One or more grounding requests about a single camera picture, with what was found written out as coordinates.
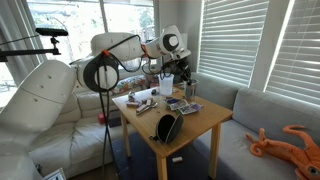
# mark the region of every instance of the gray sofa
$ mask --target gray sofa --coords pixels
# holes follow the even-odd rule
[[[284,133],[286,125],[306,127],[316,144],[320,146],[320,108],[282,96],[263,93],[214,79],[201,73],[192,73],[199,80],[196,94],[216,104],[233,110],[232,119],[222,123],[217,179],[296,179],[296,166],[271,155],[256,157],[251,154],[245,133],[257,139],[263,127],[266,137],[285,141],[304,148],[297,136]],[[194,146],[209,158],[211,131],[194,141]]]

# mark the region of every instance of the floor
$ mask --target floor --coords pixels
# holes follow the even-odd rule
[[[113,163],[105,165],[105,177],[102,177],[102,168],[97,168],[89,172],[72,177],[68,180],[119,180]]]

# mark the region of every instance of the window blinds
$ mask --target window blinds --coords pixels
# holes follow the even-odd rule
[[[268,0],[206,0],[198,72],[248,85]]]
[[[320,105],[320,0],[296,0],[266,92]]]

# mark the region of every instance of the orange octopus plush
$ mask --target orange octopus plush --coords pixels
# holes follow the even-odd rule
[[[294,163],[297,166],[295,170],[297,179],[320,180],[320,148],[306,132],[294,130],[296,128],[304,128],[304,126],[289,125],[284,127],[283,131],[302,138],[306,146],[304,150],[286,142],[267,139],[264,129],[260,128],[258,141],[246,134],[252,142],[250,151],[256,156],[262,156],[265,151],[277,158]]]

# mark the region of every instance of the pillow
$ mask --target pillow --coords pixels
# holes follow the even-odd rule
[[[138,75],[122,79],[118,82],[117,86],[113,90],[111,90],[110,95],[113,96],[121,94],[135,87],[142,86],[145,83],[145,81],[146,78],[144,75]]]

